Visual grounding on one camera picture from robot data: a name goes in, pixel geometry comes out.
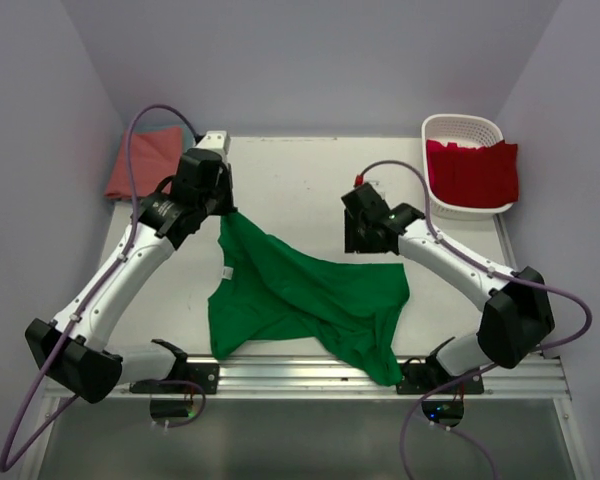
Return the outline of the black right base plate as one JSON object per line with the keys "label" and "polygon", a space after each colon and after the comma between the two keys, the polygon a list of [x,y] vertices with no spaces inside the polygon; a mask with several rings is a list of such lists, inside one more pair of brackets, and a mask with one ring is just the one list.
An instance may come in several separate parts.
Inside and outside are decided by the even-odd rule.
{"label": "black right base plate", "polygon": [[[423,395],[456,379],[448,374],[436,360],[410,357],[401,365],[402,380],[396,385],[399,395]],[[442,394],[454,394],[463,390],[465,394],[480,395],[485,392],[482,375],[477,369],[467,372],[469,377],[460,384],[447,388]]]}

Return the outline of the red t-shirt in basket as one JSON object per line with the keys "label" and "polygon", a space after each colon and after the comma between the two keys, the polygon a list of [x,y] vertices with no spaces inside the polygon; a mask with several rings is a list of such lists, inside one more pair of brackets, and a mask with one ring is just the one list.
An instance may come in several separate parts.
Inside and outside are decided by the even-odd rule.
{"label": "red t-shirt in basket", "polygon": [[518,201],[517,144],[471,148],[427,140],[425,147],[431,191],[444,203],[494,209]]}

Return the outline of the green t-shirt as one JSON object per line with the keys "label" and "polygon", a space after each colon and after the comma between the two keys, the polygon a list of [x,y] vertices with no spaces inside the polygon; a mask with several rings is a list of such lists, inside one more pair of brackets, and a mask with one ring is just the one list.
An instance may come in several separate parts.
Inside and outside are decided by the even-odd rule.
{"label": "green t-shirt", "polygon": [[315,338],[381,386],[401,380],[392,343],[410,299],[402,264],[317,259],[240,213],[222,218],[218,244],[228,272],[208,299],[216,359],[247,342]]}

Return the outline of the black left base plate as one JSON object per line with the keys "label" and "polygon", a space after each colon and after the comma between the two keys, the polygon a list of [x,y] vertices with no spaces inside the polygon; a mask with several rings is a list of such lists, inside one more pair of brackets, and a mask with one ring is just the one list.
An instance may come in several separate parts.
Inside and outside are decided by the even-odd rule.
{"label": "black left base plate", "polygon": [[196,390],[182,384],[188,381],[198,385],[205,394],[215,394],[220,378],[220,365],[213,362],[184,362],[176,365],[164,380],[143,380],[132,383],[133,394],[190,394]]}

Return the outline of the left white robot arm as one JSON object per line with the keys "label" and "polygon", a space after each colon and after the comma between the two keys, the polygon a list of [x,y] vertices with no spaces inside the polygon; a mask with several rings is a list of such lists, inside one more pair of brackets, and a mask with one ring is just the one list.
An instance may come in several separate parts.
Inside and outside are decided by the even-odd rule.
{"label": "left white robot arm", "polygon": [[169,342],[123,354],[108,351],[122,314],[150,276],[210,216],[235,212],[232,176],[221,148],[195,146],[144,198],[138,222],[75,301],[53,319],[35,319],[25,338],[38,367],[79,398],[102,401],[120,384],[154,381],[165,392],[181,390],[188,379],[185,352]]}

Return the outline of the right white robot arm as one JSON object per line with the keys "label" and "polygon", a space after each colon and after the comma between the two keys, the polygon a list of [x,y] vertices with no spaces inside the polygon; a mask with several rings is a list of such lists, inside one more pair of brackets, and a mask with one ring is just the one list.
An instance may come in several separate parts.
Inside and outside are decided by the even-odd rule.
{"label": "right white robot arm", "polygon": [[488,364],[516,367],[555,327],[544,279],[531,267],[512,272],[477,255],[429,225],[417,208],[391,208],[368,183],[342,198],[345,250],[392,252],[414,261],[456,288],[478,309],[476,332],[452,337],[404,374],[448,392],[461,376]]}

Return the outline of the aluminium mounting rail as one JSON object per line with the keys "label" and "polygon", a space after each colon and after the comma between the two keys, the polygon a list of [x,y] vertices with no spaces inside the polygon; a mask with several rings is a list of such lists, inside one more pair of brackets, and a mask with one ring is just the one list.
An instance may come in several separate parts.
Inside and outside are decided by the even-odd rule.
{"label": "aluminium mounting rail", "polygon": [[[187,362],[217,362],[210,356],[195,355]],[[396,385],[383,387],[364,372],[327,357],[234,357],[220,365],[215,394],[218,399],[415,399],[421,395],[399,395]],[[456,399],[569,399],[568,382],[562,364],[532,355],[512,370],[496,367],[482,373],[485,392],[480,395],[438,393]]]}

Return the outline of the folded light blue t-shirt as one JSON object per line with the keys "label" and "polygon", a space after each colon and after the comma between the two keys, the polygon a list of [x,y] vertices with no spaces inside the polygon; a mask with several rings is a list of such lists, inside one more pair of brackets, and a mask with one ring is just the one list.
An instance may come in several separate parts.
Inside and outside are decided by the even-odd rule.
{"label": "folded light blue t-shirt", "polygon": [[191,131],[181,123],[140,126],[134,129],[133,135],[156,148],[172,150],[191,147],[194,140]]}

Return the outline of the white perforated laundry basket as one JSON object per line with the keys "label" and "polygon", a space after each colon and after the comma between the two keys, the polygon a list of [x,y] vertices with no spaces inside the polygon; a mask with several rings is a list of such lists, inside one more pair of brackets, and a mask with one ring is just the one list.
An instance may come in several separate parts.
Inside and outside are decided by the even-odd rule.
{"label": "white perforated laundry basket", "polygon": [[519,200],[518,146],[492,121],[434,114],[421,125],[424,175],[433,214],[485,220]]}

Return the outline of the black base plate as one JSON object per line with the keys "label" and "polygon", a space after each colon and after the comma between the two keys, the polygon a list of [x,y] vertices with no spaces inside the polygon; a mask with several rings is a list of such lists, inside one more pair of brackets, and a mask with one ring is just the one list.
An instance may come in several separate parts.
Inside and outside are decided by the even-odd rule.
{"label": "black base plate", "polygon": [[[410,357],[401,365],[402,380],[396,385],[399,395],[423,395],[456,379],[448,374],[436,360]],[[480,395],[485,392],[482,375],[477,369],[467,372],[469,377],[460,384],[447,388],[442,394],[454,394],[463,390],[465,394]]]}
{"label": "black base plate", "polygon": [[215,394],[220,378],[220,365],[213,362],[184,362],[176,365],[164,380],[143,380],[132,383],[133,394],[190,394],[196,390],[182,384],[188,381],[198,385],[205,394]]}

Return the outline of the folded salmon pink t-shirt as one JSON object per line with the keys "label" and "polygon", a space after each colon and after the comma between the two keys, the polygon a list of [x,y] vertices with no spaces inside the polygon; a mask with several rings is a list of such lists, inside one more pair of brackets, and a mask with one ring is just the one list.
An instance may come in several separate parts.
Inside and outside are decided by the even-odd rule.
{"label": "folded salmon pink t-shirt", "polygon": [[[176,172],[186,139],[187,135],[180,126],[144,130],[133,134],[131,166],[138,197],[149,195],[160,181]],[[130,200],[131,195],[125,142],[122,142],[104,197],[111,200]]]}

